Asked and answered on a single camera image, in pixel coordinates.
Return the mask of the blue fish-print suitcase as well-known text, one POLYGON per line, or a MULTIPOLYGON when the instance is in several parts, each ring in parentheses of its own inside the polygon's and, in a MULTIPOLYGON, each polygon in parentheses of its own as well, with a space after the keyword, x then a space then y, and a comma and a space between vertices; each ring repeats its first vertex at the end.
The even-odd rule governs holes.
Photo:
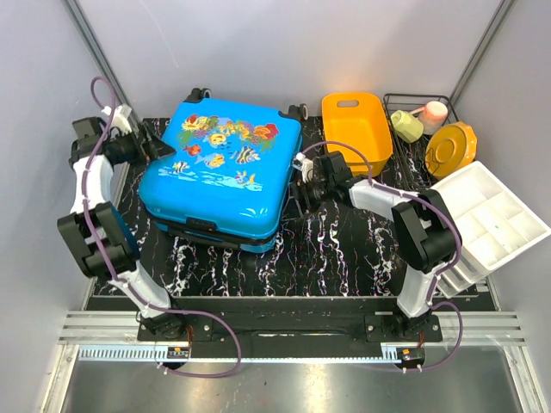
POLYGON ((192 89, 161 138, 174 154, 151 162, 139 184, 150 220, 196 243, 271 250, 307 116, 304 103, 282 112, 192 89))

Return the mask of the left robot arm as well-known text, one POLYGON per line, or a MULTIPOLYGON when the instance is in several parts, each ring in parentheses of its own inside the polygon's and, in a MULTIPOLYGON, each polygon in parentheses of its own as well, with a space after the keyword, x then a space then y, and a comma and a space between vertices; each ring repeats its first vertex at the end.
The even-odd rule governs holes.
POLYGON ((59 234, 86 277, 107 282, 137 306, 143 331, 158 340, 190 338, 175 300, 142 266, 137 241, 110 193, 115 165, 147 165, 175 150, 145 122, 129 131, 99 117, 75 120, 72 126, 77 138, 69 164, 77 188, 70 213, 57 221, 59 234))

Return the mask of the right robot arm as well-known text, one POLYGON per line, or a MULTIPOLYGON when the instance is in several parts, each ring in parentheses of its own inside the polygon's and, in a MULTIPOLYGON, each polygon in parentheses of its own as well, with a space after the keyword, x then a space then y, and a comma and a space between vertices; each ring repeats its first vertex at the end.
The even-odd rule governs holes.
POLYGON ((301 213, 314 211, 325 200, 336 200, 393 222, 406 275, 396 309, 383 324, 401 341, 420 334, 429 323, 440 274, 455 265, 461 252, 461 236, 442 196, 433 189, 414 193, 368 176, 354 176, 338 151, 317 161, 300 152, 293 166, 299 177, 290 187, 301 213))

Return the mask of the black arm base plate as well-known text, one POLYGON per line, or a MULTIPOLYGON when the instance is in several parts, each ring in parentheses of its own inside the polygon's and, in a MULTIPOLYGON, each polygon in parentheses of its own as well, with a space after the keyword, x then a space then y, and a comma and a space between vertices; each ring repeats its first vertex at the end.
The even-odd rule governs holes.
POLYGON ((381 354, 384 342, 416 345, 440 343, 443 333, 435 315, 407 323, 397 335, 393 298, 225 298, 178 299, 192 314, 185 318, 190 332, 165 336, 138 328, 141 342, 191 340, 194 359, 234 358, 235 332, 244 359, 367 358, 381 354))

